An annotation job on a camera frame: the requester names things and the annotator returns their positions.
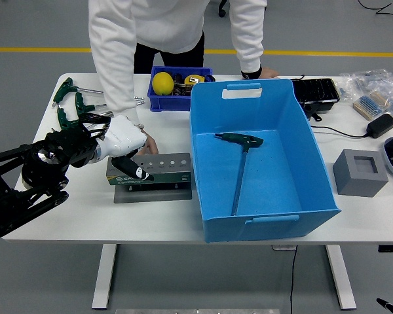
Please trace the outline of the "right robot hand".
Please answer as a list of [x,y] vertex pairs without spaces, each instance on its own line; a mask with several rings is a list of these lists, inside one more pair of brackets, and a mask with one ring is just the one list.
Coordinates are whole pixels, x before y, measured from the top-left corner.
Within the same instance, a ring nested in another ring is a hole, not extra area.
[[389,312],[393,313],[393,304],[391,304],[390,302],[387,302],[386,300],[383,300],[381,298],[377,298],[376,302],[383,308],[387,309]]

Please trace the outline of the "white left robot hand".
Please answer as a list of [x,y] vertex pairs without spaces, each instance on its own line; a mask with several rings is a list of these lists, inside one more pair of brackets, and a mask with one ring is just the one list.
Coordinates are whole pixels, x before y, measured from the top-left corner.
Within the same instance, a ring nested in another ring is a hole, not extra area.
[[90,163],[111,157],[111,163],[118,170],[133,179],[153,181],[148,174],[130,157],[135,155],[145,144],[146,134],[135,126],[127,117],[118,115],[110,119],[110,125],[102,138],[97,138],[97,147]]

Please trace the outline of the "person's right hand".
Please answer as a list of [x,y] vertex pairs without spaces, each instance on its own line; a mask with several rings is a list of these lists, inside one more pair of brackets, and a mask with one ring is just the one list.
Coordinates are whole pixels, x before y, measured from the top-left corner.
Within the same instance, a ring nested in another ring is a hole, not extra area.
[[159,150],[156,141],[144,129],[142,129],[141,132],[146,135],[147,140],[145,142],[145,146],[140,151],[138,151],[136,155],[158,154]]

